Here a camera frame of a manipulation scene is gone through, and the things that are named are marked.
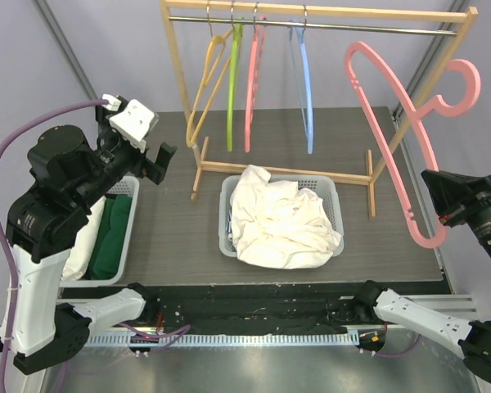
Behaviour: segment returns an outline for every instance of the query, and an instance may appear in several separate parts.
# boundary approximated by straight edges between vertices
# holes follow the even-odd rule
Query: yellow hanger
[[[216,92],[218,91],[218,88],[222,83],[223,76],[226,74],[227,69],[229,68],[229,63],[231,61],[230,58],[227,59],[226,64],[222,69],[222,73],[220,74],[218,80],[216,81],[216,84],[214,85],[213,92],[209,96],[209,100],[205,105],[204,111],[202,112],[202,115],[200,116],[198,123],[194,125],[196,108],[198,107],[202,93],[204,92],[204,89],[209,84],[210,80],[213,78],[213,74],[216,71],[216,67],[218,66],[220,60],[222,59],[223,51],[226,48],[226,41],[229,37],[231,37],[232,33],[233,33],[233,29],[230,29],[224,36],[215,35],[211,39],[211,42],[209,43],[209,47],[207,48],[207,53],[205,54],[204,74],[202,75],[202,80],[200,81],[200,87],[198,88],[198,93],[196,93],[195,103],[193,104],[193,110],[187,122],[187,131],[186,131],[187,147],[192,147],[195,144],[196,138],[198,137],[198,133],[202,128],[202,124],[204,123],[205,117],[207,116],[207,112],[211,107],[211,104],[213,103],[214,96],[216,96]],[[218,46],[222,46],[222,48],[220,49],[220,52],[218,53],[216,59],[214,60],[213,65],[211,66],[210,65],[211,59],[213,58],[213,55],[216,52]]]

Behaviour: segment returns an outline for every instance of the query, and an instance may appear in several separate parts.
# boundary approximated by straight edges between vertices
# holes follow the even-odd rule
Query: blue hanger
[[[302,57],[302,68],[304,69],[304,84],[305,84],[305,102],[307,104],[307,119],[304,111],[304,95],[300,86],[299,77],[296,74],[296,60],[293,46],[291,47],[291,59],[293,60],[293,69],[295,71],[296,85],[298,86],[298,94],[300,98],[300,109],[302,110],[302,120],[304,121],[305,137],[308,140],[308,154],[313,154],[313,99],[311,94],[311,77],[309,76],[308,53],[305,49],[304,29],[301,27],[289,28],[289,42],[293,39],[293,29],[296,30],[296,36],[300,46],[300,56]]]

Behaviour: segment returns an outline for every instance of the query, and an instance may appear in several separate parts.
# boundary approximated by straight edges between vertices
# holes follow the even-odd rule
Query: green hanger
[[[232,113],[235,108],[236,77],[238,76],[238,58],[244,26],[240,23],[233,25],[231,65],[229,68],[229,93],[227,96],[227,151],[232,151]]]

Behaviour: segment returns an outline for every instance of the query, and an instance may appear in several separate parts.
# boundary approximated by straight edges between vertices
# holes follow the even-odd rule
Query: clothes hanger
[[[302,27],[290,27],[289,28],[289,41],[291,48],[291,60],[293,61],[293,69],[295,70],[296,85],[298,87],[298,94],[300,98],[300,108],[302,110],[302,120],[304,121],[304,132],[305,137],[308,141],[308,154],[313,154],[313,135],[314,135],[314,125],[313,125],[313,95],[311,93],[311,77],[309,75],[309,62],[308,53],[305,48],[304,32],[305,26],[308,24],[308,10],[304,5],[304,28]],[[305,85],[305,102],[307,106],[307,119],[304,112],[304,98],[302,94],[302,88],[300,86],[299,78],[296,76],[296,60],[295,52],[293,51],[293,46],[291,45],[291,40],[293,39],[293,29],[296,31],[296,36],[298,38],[300,47],[300,56],[302,57],[302,68],[304,71],[304,85]]]
[[[232,12],[234,0],[231,1],[231,25],[233,30],[232,47],[231,47],[231,65],[229,69],[229,92],[227,94],[227,151],[232,151],[232,115],[235,109],[235,91],[236,77],[238,76],[238,59],[240,57],[240,48],[244,26],[234,24]]]
[[[207,21],[209,23],[209,1],[207,2],[207,4],[208,4]],[[213,27],[211,26],[210,23],[209,23],[209,27],[211,31],[211,41],[207,48],[207,53],[205,54],[204,72],[202,74],[202,80],[200,81],[200,87],[198,88],[198,92],[196,93],[195,102],[193,104],[191,115],[189,116],[189,120],[187,121],[187,131],[186,131],[187,147],[192,147],[196,143],[196,138],[198,137],[198,133],[200,132],[205,117],[207,116],[207,112],[209,111],[209,108],[213,103],[214,97],[216,96],[216,92],[220,88],[220,84],[223,81],[223,76],[226,74],[231,60],[231,59],[227,59],[225,65],[222,68],[222,72],[220,73],[220,76],[218,77],[216,84],[214,85],[213,92],[211,92],[211,95],[207,100],[207,104],[205,105],[204,111],[202,112],[202,115],[200,116],[198,123],[194,124],[196,108],[200,103],[202,93],[204,92],[205,88],[207,88],[207,85],[209,84],[210,80],[213,78],[214,72],[216,71],[218,64],[222,60],[223,51],[226,48],[226,42],[229,39],[229,37],[231,37],[233,32],[233,29],[230,29],[223,36],[222,35],[213,36]],[[218,52],[218,55],[214,59],[213,65],[211,65],[211,60],[213,59],[214,54],[218,51],[218,47],[220,47],[220,50]]]
[[[447,229],[437,220],[436,234],[431,239],[423,237],[418,230],[417,222],[413,218],[413,213],[411,212],[411,202],[409,201],[409,197],[403,185],[402,178],[400,177],[399,170],[394,162],[393,154],[387,145],[384,134],[382,133],[380,125],[378,124],[375,114],[369,104],[369,101],[367,100],[366,93],[363,91],[363,88],[359,86],[357,76],[353,71],[352,59],[355,52],[361,52],[363,55],[365,55],[384,75],[385,79],[390,84],[394,93],[400,100],[403,109],[408,115],[411,126],[417,136],[418,142],[420,143],[422,154],[426,160],[426,167],[427,169],[431,170],[439,170],[439,168],[436,163],[435,154],[427,136],[426,129],[422,123],[422,118],[432,111],[437,111],[445,117],[456,117],[470,110],[475,105],[476,100],[480,95],[480,74],[476,67],[469,61],[462,59],[449,61],[448,70],[459,72],[466,81],[466,92],[463,99],[457,105],[449,105],[445,102],[442,96],[438,94],[417,109],[413,105],[411,98],[394,72],[371,47],[365,43],[357,42],[352,44],[345,53],[345,72],[353,85],[360,104],[362,105],[363,112],[367,117],[367,121],[371,126],[373,134],[375,135],[376,142],[378,143],[378,147],[382,152],[385,164],[390,170],[394,188],[399,194],[400,205],[402,206],[403,216],[406,219],[409,233],[419,246],[425,248],[438,247],[444,242]]]
[[[253,108],[255,107],[255,94],[259,82],[260,64],[262,64],[262,53],[264,52],[264,41],[267,26],[257,27],[256,11],[259,2],[255,4],[255,15],[253,16],[253,44],[251,45],[251,58],[249,62],[249,75],[247,77],[247,98],[245,100],[245,128],[244,149],[246,153],[251,149],[251,125],[253,124]]]

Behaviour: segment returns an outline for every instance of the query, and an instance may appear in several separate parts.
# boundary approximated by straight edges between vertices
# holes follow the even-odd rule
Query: green cloth
[[[132,199],[117,195],[107,199],[98,229],[97,242],[89,260],[91,279],[108,280],[118,272]]]

